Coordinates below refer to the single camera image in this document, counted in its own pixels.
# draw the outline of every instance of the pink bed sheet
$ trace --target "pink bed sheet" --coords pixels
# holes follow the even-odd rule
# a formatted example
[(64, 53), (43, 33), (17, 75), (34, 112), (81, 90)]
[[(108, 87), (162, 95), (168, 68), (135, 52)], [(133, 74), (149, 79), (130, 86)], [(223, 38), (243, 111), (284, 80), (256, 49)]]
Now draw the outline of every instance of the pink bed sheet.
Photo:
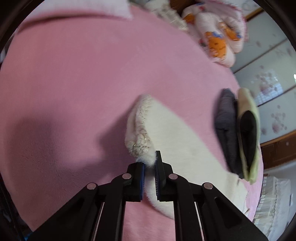
[[(32, 230), (89, 182), (110, 182), (134, 159), (124, 146), (128, 113), (150, 93), (182, 117), (226, 168), (213, 128), (228, 68), (189, 36), (136, 7), (134, 19), (65, 18), (22, 30), (0, 72), (0, 170)], [(252, 220), (263, 163), (250, 186)], [(174, 221), (145, 200), (128, 203), (123, 240), (174, 240)]]

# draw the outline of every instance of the cartoon character print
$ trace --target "cartoon character print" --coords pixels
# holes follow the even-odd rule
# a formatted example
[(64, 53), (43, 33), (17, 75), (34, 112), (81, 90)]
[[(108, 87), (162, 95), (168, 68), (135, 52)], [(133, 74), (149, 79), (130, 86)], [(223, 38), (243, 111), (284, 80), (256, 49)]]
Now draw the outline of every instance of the cartoon character print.
[(232, 28), (228, 27), (224, 22), (219, 22), (220, 27), (224, 30), (225, 34), (232, 41), (239, 41), (242, 37), (239, 32), (234, 31)]
[(212, 57), (218, 57), (220, 60), (226, 58), (226, 41), (223, 35), (216, 32), (205, 32), (208, 39), (209, 51)]
[(187, 14), (187, 15), (183, 18), (183, 20), (185, 20), (186, 23), (194, 24), (194, 23), (195, 23), (195, 16), (194, 16), (192, 13), (190, 13), (190, 14)]

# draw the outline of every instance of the wooden trim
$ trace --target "wooden trim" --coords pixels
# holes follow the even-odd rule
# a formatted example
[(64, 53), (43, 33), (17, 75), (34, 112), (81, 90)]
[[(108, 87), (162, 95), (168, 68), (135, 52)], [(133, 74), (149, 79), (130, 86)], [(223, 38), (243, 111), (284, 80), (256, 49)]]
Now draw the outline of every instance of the wooden trim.
[(278, 138), (276, 138), (276, 139), (273, 139), (273, 140), (271, 140), (271, 141), (264, 142), (264, 143), (260, 144), (260, 146), (261, 146), (261, 147), (264, 147), (264, 146), (267, 146), (267, 145), (270, 145), (270, 144), (272, 144), (272, 143), (275, 143), (275, 142), (281, 141), (281, 140), (283, 140), (283, 139), (285, 139), (285, 138), (289, 138), (289, 137), (294, 136), (294, 135), (296, 135), (296, 130), (293, 130), (293, 131), (289, 132), (288, 134), (283, 135), (283, 136), (280, 136), (280, 137), (278, 137)]
[(262, 13), (262, 12), (264, 12), (264, 10), (263, 10), (263, 8), (260, 7), (260, 8), (258, 8), (258, 9), (256, 9), (255, 11), (249, 13), (245, 18), (246, 18), (246, 20), (247, 20), (247, 22), (248, 22), (248, 21), (250, 21), (252, 18), (256, 17), (258, 14), (260, 14), (260, 13)]

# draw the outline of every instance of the white pillow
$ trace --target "white pillow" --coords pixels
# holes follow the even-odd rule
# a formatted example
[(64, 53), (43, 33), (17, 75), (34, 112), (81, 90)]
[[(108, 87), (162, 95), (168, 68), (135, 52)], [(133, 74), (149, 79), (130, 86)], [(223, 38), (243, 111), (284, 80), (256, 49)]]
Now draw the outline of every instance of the white pillow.
[(108, 15), (131, 19), (128, 0), (45, 0), (23, 23), (52, 17)]

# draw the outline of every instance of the black cloth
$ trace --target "black cloth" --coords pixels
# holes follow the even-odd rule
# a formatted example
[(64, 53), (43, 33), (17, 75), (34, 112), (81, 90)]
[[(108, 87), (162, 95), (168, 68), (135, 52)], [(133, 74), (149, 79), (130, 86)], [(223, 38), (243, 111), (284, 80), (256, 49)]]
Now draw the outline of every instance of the black cloth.
[(223, 89), (221, 92), (214, 123), (230, 171), (243, 179), (237, 137), (237, 105), (230, 89)]

